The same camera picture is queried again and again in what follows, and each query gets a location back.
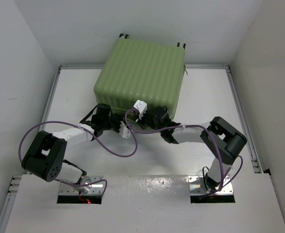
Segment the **light green suitcase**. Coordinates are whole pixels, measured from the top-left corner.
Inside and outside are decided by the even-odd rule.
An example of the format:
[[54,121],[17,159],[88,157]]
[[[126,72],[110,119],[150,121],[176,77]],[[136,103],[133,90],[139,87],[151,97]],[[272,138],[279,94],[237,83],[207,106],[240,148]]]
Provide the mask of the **light green suitcase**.
[[185,73],[185,47],[120,34],[95,83],[97,103],[123,114],[142,100],[148,109],[166,107],[174,119]]

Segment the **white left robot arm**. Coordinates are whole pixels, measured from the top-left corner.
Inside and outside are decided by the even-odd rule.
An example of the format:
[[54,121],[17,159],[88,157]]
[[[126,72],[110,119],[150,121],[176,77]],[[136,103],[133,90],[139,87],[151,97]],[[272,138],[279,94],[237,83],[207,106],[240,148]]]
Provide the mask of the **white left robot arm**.
[[79,125],[64,123],[70,128],[49,133],[39,131],[21,161],[27,172],[47,181],[59,181],[72,186],[82,186],[86,171],[65,159],[66,150],[81,143],[94,141],[104,131],[119,133],[124,128],[124,117],[112,112],[111,106],[97,104]]

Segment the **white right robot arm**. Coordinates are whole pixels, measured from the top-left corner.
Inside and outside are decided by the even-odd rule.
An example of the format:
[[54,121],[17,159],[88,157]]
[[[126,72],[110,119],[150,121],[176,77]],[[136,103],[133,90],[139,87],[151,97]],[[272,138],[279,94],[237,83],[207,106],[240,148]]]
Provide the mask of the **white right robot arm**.
[[208,193],[221,190],[225,176],[247,143],[244,134],[219,116],[205,125],[182,125],[170,119],[166,107],[156,107],[136,121],[142,133],[150,133],[150,128],[170,144],[204,143],[215,156],[202,176]]

